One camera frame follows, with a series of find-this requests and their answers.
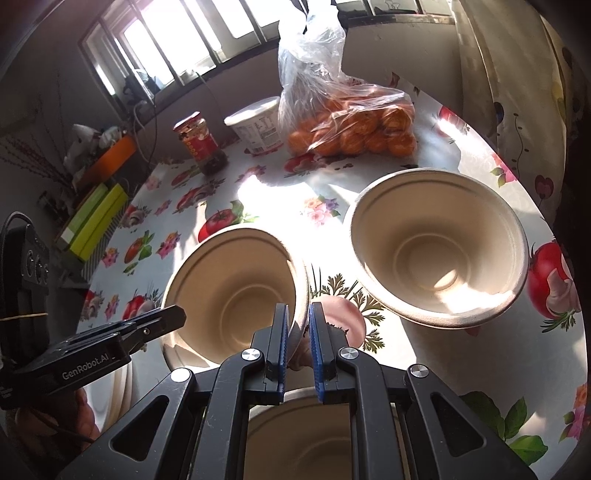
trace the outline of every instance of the glass jar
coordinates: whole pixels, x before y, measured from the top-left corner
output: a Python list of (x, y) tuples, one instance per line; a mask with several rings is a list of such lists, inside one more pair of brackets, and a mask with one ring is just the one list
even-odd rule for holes
[(177, 123), (173, 130), (195, 158), (204, 175), (213, 175), (228, 164), (228, 156), (217, 145), (200, 112)]

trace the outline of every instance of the jar lid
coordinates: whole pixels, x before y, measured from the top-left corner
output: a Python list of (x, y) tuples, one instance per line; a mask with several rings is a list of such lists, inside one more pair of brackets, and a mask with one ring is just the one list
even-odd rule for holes
[(279, 105), (279, 97), (269, 97), (263, 100), (259, 100), (258, 102), (252, 103), (247, 107), (244, 107), (242, 110), (238, 110), (236, 113), (233, 113), (230, 116), (227, 116), (224, 119), (224, 123), (227, 127), (231, 127), (232, 125), (239, 124), (244, 120), (248, 120), (254, 116), (260, 115), (267, 110), (271, 110)]
[(201, 118), (201, 112), (195, 112), (192, 115), (188, 116), (187, 118), (185, 118), (184, 120), (181, 120), (180, 122), (178, 122), (174, 127), (173, 127), (173, 131), (177, 131), (182, 129), (183, 127), (186, 127), (188, 124), (190, 124), (191, 122), (198, 120)]

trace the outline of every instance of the metal screw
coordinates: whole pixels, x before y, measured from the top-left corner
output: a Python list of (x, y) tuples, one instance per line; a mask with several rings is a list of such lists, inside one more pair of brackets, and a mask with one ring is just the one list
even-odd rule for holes
[(421, 364), (414, 364), (410, 368), (410, 372), (414, 377), (424, 378), (429, 374), (429, 369)]
[(261, 353), (256, 348), (247, 348), (246, 350), (242, 351), (242, 358), (247, 362), (253, 362), (257, 360), (261, 356)]
[(339, 350), (339, 355), (347, 360), (352, 360), (353, 358), (357, 358), (359, 356), (359, 351), (352, 346), (344, 346), (341, 350)]
[(187, 381), (190, 376), (191, 372), (186, 368), (177, 368), (170, 374), (171, 380), (178, 383)]

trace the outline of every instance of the blue gripper pad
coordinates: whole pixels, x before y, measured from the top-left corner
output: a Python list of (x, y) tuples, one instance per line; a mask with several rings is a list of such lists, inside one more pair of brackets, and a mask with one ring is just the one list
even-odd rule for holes
[(283, 323), (281, 328), (281, 349), (279, 351), (279, 380), (278, 389), (281, 401), (283, 402), (283, 395), (285, 394), (285, 375), (287, 374), (287, 317), (289, 316), (289, 308), (285, 307), (283, 314)]
[(318, 328), (316, 326), (316, 316), (314, 314), (314, 306), (310, 304), (308, 310), (308, 319), (310, 322), (310, 352), (312, 354), (312, 363), (314, 365), (314, 387), (316, 388), (316, 395), (318, 401), (324, 402), (324, 368), (322, 365), (322, 353), (320, 352), (320, 338), (318, 336)]

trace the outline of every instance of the red label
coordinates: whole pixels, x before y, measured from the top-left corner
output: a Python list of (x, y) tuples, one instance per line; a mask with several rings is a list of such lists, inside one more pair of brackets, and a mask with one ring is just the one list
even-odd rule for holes
[(197, 136), (183, 138), (183, 142), (197, 161), (207, 160), (217, 150), (217, 143), (211, 135), (200, 140)]

